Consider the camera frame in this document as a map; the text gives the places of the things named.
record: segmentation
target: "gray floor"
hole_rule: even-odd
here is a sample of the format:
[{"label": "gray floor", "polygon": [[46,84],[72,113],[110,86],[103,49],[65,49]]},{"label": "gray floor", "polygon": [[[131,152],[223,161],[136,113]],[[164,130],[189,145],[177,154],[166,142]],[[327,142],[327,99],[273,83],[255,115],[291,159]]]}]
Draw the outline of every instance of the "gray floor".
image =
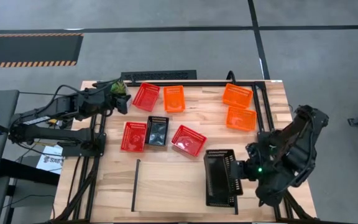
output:
[{"label": "gray floor", "polygon": [[[358,1],[254,0],[260,26],[358,25]],[[246,0],[0,0],[0,29],[250,26]],[[330,116],[310,185],[323,220],[358,223],[358,30],[262,31],[270,76],[283,80],[294,107]],[[53,92],[61,83],[106,80],[121,72],[197,69],[200,79],[261,79],[251,31],[86,34],[75,67],[0,68],[0,90]],[[21,95],[17,111],[47,96]],[[22,151],[8,146],[4,157]],[[50,207],[22,208],[13,223],[45,221]]]}]

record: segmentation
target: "wooden board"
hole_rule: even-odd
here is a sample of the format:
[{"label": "wooden board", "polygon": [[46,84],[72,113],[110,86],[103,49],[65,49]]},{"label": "wooden board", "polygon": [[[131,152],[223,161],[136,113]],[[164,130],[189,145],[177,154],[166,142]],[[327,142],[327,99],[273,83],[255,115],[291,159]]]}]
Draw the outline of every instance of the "wooden board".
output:
[{"label": "wooden board", "polygon": [[[92,81],[83,82],[82,89],[91,88]],[[266,81],[267,94],[272,111],[275,128],[284,128],[292,121],[288,101],[282,82]],[[130,87],[129,91],[136,95],[137,87]],[[273,208],[266,205],[258,207],[255,196],[257,182],[242,180],[244,194],[239,197],[239,214],[202,214],[202,213],[171,213],[171,212],[131,212],[132,192],[136,160],[142,162],[202,162],[206,149],[233,149],[236,159],[246,160],[248,155],[245,146],[256,141],[257,131],[243,132],[227,129],[225,125],[227,106],[222,104],[224,87],[185,87],[186,110],[183,113],[166,114],[163,110],[162,90],[152,113],[140,110],[135,106],[129,108],[127,115],[114,111],[106,121],[108,140],[104,156],[100,160],[98,181],[94,196],[92,222],[268,222],[274,221]],[[268,130],[262,93],[259,100],[264,119],[264,126]],[[173,149],[168,143],[165,148],[145,146],[143,153],[121,152],[121,139],[124,125],[127,121],[147,122],[148,116],[167,116],[170,118],[168,142],[172,139],[179,125],[183,124],[205,135],[208,140],[199,157],[189,157]],[[89,127],[90,119],[82,122],[75,121],[73,129]],[[63,164],[62,174],[55,197],[55,210],[59,214],[67,204],[68,191],[76,158],[68,158]],[[77,189],[80,172],[75,177],[74,192]],[[316,216],[309,185],[305,182],[297,189],[290,189],[299,204],[312,216]],[[81,204],[80,217],[85,214],[86,200]]]},{"label": "wooden board", "polygon": [[203,162],[140,162],[135,211],[234,214],[205,204]]}]

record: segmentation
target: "white paper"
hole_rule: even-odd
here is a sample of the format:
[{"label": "white paper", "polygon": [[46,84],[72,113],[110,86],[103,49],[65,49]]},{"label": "white paper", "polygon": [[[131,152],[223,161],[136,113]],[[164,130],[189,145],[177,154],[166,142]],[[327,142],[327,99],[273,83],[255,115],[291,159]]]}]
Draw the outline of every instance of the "white paper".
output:
[{"label": "white paper", "polygon": [[[45,146],[44,153],[61,155],[62,148],[60,146]],[[41,158],[37,164],[37,169],[43,169],[46,171],[54,172],[55,174],[60,174],[60,172],[62,171],[62,166],[62,156],[41,155]]]}]

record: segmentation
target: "black tray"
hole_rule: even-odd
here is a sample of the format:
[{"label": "black tray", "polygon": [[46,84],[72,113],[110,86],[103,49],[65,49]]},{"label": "black tray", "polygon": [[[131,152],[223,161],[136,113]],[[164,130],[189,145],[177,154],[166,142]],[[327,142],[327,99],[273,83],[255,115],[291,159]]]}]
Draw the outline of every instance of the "black tray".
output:
[{"label": "black tray", "polygon": [[206,205],[235,207],[237,195],[242,195],[240,179],[232,179],[230,163],[235,161],[232,149],[207,150],[204,156],[206,171]]},{"label": "black tray", "polygon": [[169,118],[149,116],[145,143],[153,146],[165,146],[167,141]]}]

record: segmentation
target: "table leg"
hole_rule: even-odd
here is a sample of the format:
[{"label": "table leg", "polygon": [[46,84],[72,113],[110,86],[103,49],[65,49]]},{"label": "table leg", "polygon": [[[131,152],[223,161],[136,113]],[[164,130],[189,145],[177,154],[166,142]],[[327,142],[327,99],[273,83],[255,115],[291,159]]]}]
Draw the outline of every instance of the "table leg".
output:
[{"label": "table leg", "polygon": [[1,159],[0,176],[8,176],[17,179],[31,180],[38,183],[57,186],[60,175],[18,162]]}]

